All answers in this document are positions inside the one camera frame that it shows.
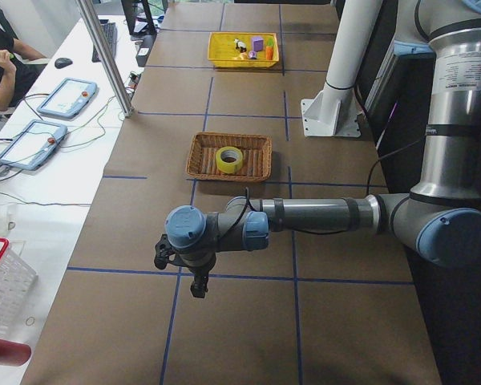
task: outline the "black keyboard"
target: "black keyboard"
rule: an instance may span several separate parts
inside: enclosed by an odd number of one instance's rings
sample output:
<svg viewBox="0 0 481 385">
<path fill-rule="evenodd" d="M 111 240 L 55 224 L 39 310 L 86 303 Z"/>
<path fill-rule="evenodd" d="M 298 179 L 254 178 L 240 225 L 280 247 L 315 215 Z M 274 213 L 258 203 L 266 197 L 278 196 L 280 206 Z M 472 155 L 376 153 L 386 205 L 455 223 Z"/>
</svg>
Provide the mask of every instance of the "black keyboard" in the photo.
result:
<svg viewBox="0 0 481 385">
<path fill-rule="evenodd" d="M 104 24 L 100 24 L 102 26 L 103 34 L 105 35 L 105 39 L 107 40 L 107 44 L 109 48 L 111 48 L 112 57 L 115 57 L 115 47 L 116 47 L 116 40 L 118 37 L 118 31 L 115 28 L 115 22 L 107 22 Z M 93 47 L 93 56 L 91 58 L 93 63 L 99 62 L 98 51 L 96 47 Z"/>
</svg>

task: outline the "white table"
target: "white table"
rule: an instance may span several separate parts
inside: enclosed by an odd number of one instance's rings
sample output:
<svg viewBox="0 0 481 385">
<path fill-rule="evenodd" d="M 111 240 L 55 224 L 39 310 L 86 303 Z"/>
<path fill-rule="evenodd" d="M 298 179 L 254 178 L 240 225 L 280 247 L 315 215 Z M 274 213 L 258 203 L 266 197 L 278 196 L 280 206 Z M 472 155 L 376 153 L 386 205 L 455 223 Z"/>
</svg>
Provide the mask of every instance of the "white table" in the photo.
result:
<svg viewBox="0 0 481 385">
<path fill-rule="evenodd" d="M 140 73 L 135 61 L 135 44 L 130 40 L 123 16 L 100 16 L 116 23 L 118 29 L 116 64 L 122 79 L 127 81 L 131 71 Z M 28 95 L 51 92 L 64 78 L 88 79 L 96 82 L 98 94 L 86 108 L 73 120 L 60 121 L 68 126 L 69 131 L 85 124 L 114 95 L 107 75 L 101 63 L 91 61 L 92 42 L 87 29 L 79 20 L 51 62 L 39 76 Z M 59 57 L 68 57 L 73 64 L 63 69 L 56 69 L 54 61 Z M 35 108 L 43 98 L 28 99 Z M 37 116 L 21 103 L 7 124 L 0 132 L 0 137 L 10 138 Z M 55 155 L 36 172 L 21 174 L 0 182 L 0 192 L 8 193 L 24 201 L 40 203 L 76 203 L 85 206 L 39 206 L 22 205 L 18 201 L 0 195 L 0 205 L 11 205 L 13 221 L 16 227 L 7 238 L 14 247 L 23 245 L 21 258 L 38 274 L 38 280 L 26 297 L 25 306 L 10 329 L 7 339 L 30 345 L 34 350 L 41 334 L 51 304 L 63 278 L 67 263 L 77 242 L 83 222 L 89 210 L 96 189 L 103 174 L 103 167 L 108 161 L 112 148 L 123 122 L 123 114 L 117 101 L 113 99 L 105 115 L 92 119 L 83 128 L 72 132 Z M 89 144 L 88 140 L 101 136 Z M 0 384 L 18 384 L 28 363 L 21 367 L 0 367 Z"/>
</svg>

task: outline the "robotic arm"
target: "robotic arm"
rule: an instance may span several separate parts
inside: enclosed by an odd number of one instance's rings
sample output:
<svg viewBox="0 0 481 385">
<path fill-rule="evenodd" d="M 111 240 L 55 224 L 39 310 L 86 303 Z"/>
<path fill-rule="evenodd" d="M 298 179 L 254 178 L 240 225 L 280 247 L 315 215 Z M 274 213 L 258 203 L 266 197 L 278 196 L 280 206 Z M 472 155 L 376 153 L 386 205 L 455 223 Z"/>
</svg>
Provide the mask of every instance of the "robotic arm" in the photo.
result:
<svg viewBox="0 0 481 385">
<path fill-rule="evenodd" d="M 349 3 L 345 11 L 353 9 Z M 336 233 L 371 228 L 375 234 L 392 233 L 440 266 L 475 260 L 481 254 L 480 196 L 474 188 L 481 129 L 481 6 L 473 3 L 399 3 L 398 26 L 415 29 L 408 35 L 429 43 L 437 57 L 421 180 L 409 194 L 260 201 L 238 197 L 224 213 L 206 215 L 180 206 L 169 214 L 167 234 L 156 245 L 156 267 L 170 263 L 189 268 L 195 276 L 192 294 L 204 298 L 216 253 L 264 249 L 269 230 L 284 229 Z"/>
</svg>

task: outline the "tablet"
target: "tablet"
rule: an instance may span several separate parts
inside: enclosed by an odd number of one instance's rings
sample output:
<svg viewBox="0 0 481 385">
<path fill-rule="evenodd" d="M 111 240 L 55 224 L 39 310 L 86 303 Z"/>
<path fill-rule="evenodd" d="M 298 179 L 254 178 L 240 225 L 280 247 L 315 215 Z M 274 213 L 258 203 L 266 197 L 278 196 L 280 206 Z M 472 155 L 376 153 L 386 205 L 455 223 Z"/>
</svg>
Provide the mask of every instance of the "tablet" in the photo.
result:
<svg viewBox="0 0 481 385">
<path fill-rule="evenodd" d="M 97 89 L 94 82 L 65 78 L 37 110 L 45 116 L 72 119 L 87 106 Z"/>
<path fill-rule="evenodd" d="M 62 124 L 32 120 L 0 154 L 0 163 L 24 170 L 43 165 L 67 135 Z"/>
</svg>

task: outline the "computer mouse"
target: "computer mouse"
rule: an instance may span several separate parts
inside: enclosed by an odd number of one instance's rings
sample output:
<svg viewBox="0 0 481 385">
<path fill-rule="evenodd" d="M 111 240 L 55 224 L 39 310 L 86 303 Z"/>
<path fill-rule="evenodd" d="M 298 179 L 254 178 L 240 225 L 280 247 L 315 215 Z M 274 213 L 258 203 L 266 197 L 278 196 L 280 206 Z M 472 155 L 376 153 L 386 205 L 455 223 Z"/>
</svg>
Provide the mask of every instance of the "computer mouse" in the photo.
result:
<svg viewBox="0 0 481 385">
<path fill-rule="evenodd" d="M 69 58 L 58 58 L 57 60 L 55 60 L 55 68 L 58 68 L 59 70 L 71 64 L 73 64 L 73 60 Z"/>
</svg>

